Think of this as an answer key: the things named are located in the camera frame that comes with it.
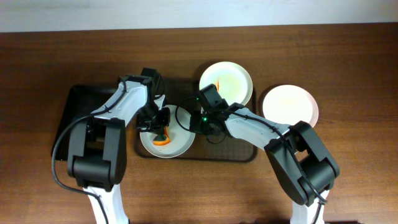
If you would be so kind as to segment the orange green sponge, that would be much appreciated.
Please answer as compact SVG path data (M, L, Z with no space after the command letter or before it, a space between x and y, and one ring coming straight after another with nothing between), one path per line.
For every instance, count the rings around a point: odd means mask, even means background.
M169 127L164 126L163 128L155 132L156 136L153 138L152 143L155 146L164 146L171 142L169 137Z

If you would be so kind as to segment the light green plate with stain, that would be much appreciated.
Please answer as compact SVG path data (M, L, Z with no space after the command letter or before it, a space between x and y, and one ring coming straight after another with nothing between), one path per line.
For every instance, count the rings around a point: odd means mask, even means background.
M193 143L195 133L184 130L175 120L176 105L165 105L170 109L170 123L167 128L170 142L164 146L153 144L154 133L140 133L140 140L144 148L153 156L159 158L173 158L183 154Z

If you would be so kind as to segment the white plate with stain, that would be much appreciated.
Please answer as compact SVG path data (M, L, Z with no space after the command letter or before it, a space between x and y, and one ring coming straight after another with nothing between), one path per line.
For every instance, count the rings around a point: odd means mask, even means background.
M299 121L314 127L319 118L319 109L314 97L295 85L279 85L271 88L262 101L265 119L295 125Z

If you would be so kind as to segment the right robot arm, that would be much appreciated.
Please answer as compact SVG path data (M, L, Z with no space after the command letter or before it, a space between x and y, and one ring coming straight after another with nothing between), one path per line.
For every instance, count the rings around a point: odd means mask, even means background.
M225 134L263 149L284 192L293 201L291 223L323 223L326 197L340 174L336 161L312 126L269 121L243 105L208 108L190 118L191 132Z

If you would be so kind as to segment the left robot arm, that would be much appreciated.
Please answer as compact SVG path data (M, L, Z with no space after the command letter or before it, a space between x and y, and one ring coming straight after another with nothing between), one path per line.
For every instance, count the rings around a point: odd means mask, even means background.
M89 117L72 127L68 175L88 196L97 223L129 223L124 212L121 181L127 165L126 127L137 118L138 128L167 142L170 110L158 95L158 73L122 77L116 92Z

